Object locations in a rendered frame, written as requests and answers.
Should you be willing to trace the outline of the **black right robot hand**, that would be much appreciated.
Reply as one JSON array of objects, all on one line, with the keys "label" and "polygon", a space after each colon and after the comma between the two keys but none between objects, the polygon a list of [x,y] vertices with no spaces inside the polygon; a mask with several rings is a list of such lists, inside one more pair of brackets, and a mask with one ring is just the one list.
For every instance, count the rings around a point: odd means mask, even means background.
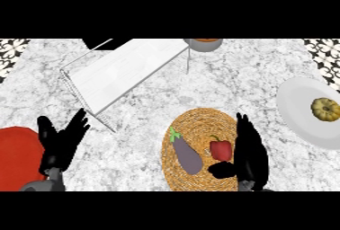
[{"label": "black right robot hand", "polygon": [[208,167],[208,172],[217,179],[232,176],[238,182],[251,181],[252,190],[263,190],[267,184],[267,150],[261,137],[246,115],[236,113],[236,139],[233,163],[217,163]]}]

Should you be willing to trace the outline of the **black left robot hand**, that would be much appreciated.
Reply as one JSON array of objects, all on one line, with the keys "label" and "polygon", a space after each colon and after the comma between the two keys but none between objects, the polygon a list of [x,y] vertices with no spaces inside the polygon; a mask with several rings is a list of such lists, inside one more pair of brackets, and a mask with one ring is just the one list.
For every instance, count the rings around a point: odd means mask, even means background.
[{"label": "black left robot hand", "polygon": [[72,116],[65,129],[56,131],[47,116],[37,118],[38,140],[44,148],[38,172],[47,175],[51,168],[63,172],[72,162],[76,147],[90,128],[87,124],[85,110],[79,109]]}]

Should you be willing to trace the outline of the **red bell pepper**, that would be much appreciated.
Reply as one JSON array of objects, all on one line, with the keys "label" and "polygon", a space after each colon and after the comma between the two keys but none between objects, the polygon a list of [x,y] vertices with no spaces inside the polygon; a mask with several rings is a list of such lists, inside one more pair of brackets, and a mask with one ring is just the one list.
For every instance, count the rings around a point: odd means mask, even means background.
[{"label": "red bell pepper", "polygon": [[212,135],[214,141],[210,142],[210,153],[215,160],[229,161],[232,157],[230,142],[227,140],[220,140],[215,135]]}]

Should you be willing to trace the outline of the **round woven straw placemat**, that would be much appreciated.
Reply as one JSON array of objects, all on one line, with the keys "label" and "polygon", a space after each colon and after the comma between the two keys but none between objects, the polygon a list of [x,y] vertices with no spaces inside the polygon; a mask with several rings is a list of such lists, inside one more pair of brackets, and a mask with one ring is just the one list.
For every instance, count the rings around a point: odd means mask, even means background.
[{"label": "round woven straw placemat", "polygon": [[[180,137],[202,158],[201,171],[189,175],[183,170],[173,147],[171,135],[178,133]],[[211,108],[196,108],[186,111],[174,119],[162,141],[162,171],[164,178],[174,191],[236,191],[238,179],[230,177],[215,179],[207,171],[208,166],[217,163],[210,153],[210,142],[227,140],[235,146],[236,120],[223,112]]]}]

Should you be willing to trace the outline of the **red round plate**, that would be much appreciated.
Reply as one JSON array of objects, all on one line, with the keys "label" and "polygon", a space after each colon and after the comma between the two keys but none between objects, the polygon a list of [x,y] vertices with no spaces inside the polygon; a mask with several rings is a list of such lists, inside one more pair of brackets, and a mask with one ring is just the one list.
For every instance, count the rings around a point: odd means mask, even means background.
[{"label": "red round plate", "polygon": [[17,191],[28,182],[45,179],[38,172],[42,152],[29,128],[0,128],[0,191]]}]

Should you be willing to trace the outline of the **purple eggplant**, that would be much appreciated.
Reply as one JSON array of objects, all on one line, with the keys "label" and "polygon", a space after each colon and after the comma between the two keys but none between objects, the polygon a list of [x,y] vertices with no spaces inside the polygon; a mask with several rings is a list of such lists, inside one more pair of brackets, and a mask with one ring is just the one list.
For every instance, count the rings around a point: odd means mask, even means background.
[{"label": "purple eggplant", "polygon": [[176,157],[184,172],[196,174],[202,169],[202,159],[174,128],[170,128],[170,142],[173,143]]}]

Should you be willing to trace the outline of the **white round plate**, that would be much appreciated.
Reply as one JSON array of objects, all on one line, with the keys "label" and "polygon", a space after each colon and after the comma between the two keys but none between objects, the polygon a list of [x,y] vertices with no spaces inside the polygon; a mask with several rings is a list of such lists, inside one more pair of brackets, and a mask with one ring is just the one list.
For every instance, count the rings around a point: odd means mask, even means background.
[{"label": "white round plate", "polygon": [[279,86],[276,105],[292,132],[314,146],[340,150],[340,119],[320,121],[312,114],[314,99],[328,98],[340,104],[340,93],[322,82],[304,77],[288,79]]}]

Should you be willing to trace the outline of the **small yellow pumpkin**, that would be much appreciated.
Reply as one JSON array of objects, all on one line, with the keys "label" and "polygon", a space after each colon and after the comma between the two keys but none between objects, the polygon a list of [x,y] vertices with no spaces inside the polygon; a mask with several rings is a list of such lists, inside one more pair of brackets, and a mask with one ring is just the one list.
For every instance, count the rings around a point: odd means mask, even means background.
[{"label": "small yellow pumpkin", "polygon": [[340,105],[328,98],[314,99],[310,104],[312,114],[320,121],[340,119]]}]

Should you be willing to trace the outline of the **grey pot with orange contents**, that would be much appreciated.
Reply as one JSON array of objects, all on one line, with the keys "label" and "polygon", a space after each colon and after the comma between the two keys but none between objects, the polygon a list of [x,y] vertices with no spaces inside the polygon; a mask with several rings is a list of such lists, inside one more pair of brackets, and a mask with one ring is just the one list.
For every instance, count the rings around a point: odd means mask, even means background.
[{"label": "grey pot with orange contents", "polygon": [[211,52],[221,45],[221,39],[184,39],[189,48],[198,52]]}]

